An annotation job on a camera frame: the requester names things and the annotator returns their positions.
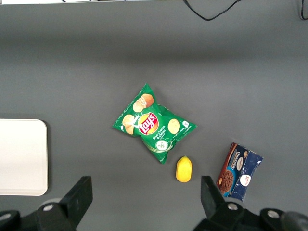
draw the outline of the yellow lemon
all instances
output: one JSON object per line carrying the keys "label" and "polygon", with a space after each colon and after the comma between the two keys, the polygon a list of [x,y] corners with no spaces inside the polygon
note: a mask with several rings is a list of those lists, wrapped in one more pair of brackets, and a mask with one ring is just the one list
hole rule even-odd
{"label": "yellow lemon", "polygon": [[183,183],[188,182],[192,177],[192,162],[187,156],[183,156],[177,163],[177,180]]}

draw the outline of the green chip bag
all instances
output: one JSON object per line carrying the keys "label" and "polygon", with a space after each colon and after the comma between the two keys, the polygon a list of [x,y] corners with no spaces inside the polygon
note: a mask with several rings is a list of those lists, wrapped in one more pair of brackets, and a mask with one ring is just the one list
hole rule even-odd
{"label": "green chip bag", "polygon": [[164,164],[168,151],[197,126],[157,104],[152,89],[145,84],[112,127],[134,137],[140,136]]}

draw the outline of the gray table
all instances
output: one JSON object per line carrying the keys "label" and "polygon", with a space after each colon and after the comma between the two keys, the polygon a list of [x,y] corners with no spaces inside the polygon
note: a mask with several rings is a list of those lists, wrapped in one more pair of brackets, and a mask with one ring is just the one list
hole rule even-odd
{"label": "gray table", "polygon": [[[213,16],[230,1],[193,2]],[[0,196],[22,216],[92,176],[78,230],[189,231],[205,217],[200,177],[229,146],[264,157],[245,206],[307,215],[308,22],[300,1],[242,1],[204,22],[181,1],[0,6],[0,117],[48,125],[44,196]],[[148,82],[198,128],[161,165],[111,126]],[[192,179],[175,178],[187,155]]]}

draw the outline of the lay's logo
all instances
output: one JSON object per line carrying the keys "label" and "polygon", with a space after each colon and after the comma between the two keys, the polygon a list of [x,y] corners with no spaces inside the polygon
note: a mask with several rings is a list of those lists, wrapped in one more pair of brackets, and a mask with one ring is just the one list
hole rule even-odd
{"label": "lay's logo", "polygon": [[150,135],[158,129],[158,119],[152,112],[144,114],[138,121],[139,131],[144,135]]}

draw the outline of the chocolate cookie package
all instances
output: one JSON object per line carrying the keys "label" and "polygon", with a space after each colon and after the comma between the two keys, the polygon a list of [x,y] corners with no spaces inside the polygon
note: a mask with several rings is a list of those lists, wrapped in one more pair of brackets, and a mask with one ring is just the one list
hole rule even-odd
{"label": "chocolate cookie package", "polygon": [[217,180],[217,186],[223,196],[244,201],[252,175],[262,160],[260,155],[232,143]]}

